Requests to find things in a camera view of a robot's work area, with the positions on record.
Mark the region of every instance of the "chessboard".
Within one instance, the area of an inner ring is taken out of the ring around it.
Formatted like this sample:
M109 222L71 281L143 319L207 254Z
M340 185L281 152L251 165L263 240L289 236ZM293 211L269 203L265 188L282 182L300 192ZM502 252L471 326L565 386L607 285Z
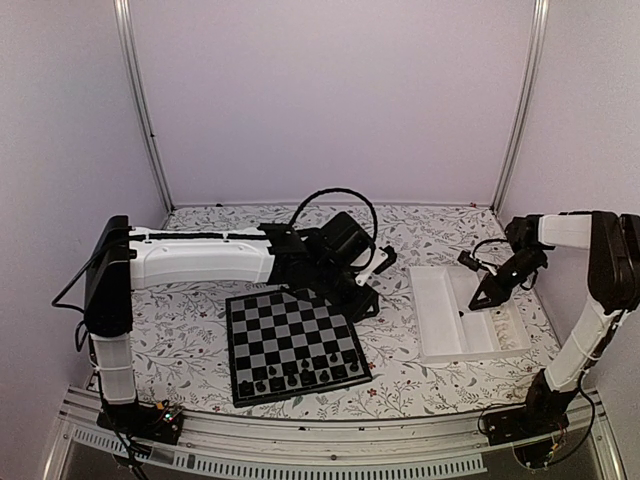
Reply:
M311 291L229 298L226 314L235 407L372 379L353 325Z

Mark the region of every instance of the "black chess piece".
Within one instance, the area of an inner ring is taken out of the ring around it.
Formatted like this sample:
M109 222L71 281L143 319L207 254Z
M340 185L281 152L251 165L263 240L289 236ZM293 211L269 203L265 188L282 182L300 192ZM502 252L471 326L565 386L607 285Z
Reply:
M286 387L284 386L284 378L275 377L269 380L269 388L271 388L272 392L280 392L284 390Z
M302 382L302 385L309 385L310 383L313 382L313 379L311 378L311 372L309 370L303 370L300 373L300 381Z
M338 365L337 367L332 368L331 373L333 374L333 378L335 378L336 380L349 376L349 374L347 373L347 369L344 368L344 365Z
M295 373L298 373L298 368L296 367L295 363L286 362L282 364L282 372L285 375L293 375Z
M342 360L344 360L344 363L357 362L358 357L356 355L356 351L347 350L346 352L342 352Z
M253 393L253 387L246 380L244 380L240 384L239 389L240 389L240 395L243 395L243 396L251 395Z

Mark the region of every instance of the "metal frame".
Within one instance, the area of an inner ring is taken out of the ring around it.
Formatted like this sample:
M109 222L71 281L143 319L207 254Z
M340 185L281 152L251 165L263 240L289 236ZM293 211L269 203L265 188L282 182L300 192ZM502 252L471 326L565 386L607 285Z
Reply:
M513 176L518 152L520 151L520 145L522 143L524 128L529 113L529 107L531 106L536 77L538 75L538 66L542 56L548 11L549 0L536 0L533 13L533 25L531 27L531 40L529 42L529 53L527 55L525 76L522 83L522 90L520 92L518 110L516 111L516 118L509 137L507 153L500 171L500 178L498 180L496 192L491 203L491 208L498 214L504 205L507 191L509 189L509 183Z
M122 45L122 55L131 84L131 92L138 114L138 121L142 129L151 172L155 180L158 193L162 199L162 203L167 212L175 209L169 184L164 173L162 162L160 161L160 153L158 144L153 133L151 125L151 116L147 107L147 100L142 88L142 76L140 74L140 65L138 64L138 55L136 53L136 45L133 38L133 25L131 23L131 11L129 9L129 0L114 0L116 11L116 22L118 24L118 33L120 35L120 44Z
M605 478L624 480L624 470L611 429L596 392L590 397L597 405L592 432L597 461ZM70 388L57 420L56 441L48 456L43 480L61 480L64 460L71 441L123 455L115 436L96 426L100 411L97 393ZM271 478L300 480L326 478L352 480L419 478L422 468L435 471L424 478L459 478L456 465L484 469L478 457L512 444L491 447L477 430L478 412L422 418L387 420L275 420L211 413L185 412L184 430L177 446L149 443L153 451L141 461L166 468L190 471L216 478L241 478L245 469L265 469ZM591 409L580 397L569 408L570 430L589 423ZM531 439L514 443L520 445ZM442 466L441 475L434 470Z

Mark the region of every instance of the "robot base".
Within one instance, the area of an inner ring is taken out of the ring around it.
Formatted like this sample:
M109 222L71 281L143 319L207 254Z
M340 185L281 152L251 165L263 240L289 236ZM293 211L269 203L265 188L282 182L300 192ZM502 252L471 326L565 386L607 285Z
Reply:
M103 406L97 424L106 430L154 442L177 445L182 433L184 417L178 412L165 420L156 406L143 406L138 402L127 405Z
M483 420L489 445L492 446L545 435L569 426L566 415L559 417L556 423L536 422L532 425L524 407L489 413L483 416Z

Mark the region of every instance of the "floral surface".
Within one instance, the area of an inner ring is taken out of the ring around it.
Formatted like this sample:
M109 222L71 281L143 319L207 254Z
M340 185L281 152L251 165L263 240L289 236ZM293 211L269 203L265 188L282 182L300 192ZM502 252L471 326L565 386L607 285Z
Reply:
M310 206L298 226L320 226L348 210L371 224L366 208ZM182 208L168 228L241 229L287 221L292 207ZM473 207L379 206L378 244L391 244L396 264L370 284L381 294L381 312L356 326L373 381L321 395L243 409L233 407L227 359L224 300L265 287L244 282L180 283L136 291L132 333L136 381L142 400L168 398L191 410L273 418L373 419L416 417L477 410L489 403L523 399L532 376L558 351L555 336L534 295L514 291L532 348L499 360L422 364L408 267L453 265L461 249L501 236L487 209ZM502 245L481 250L504 261Z

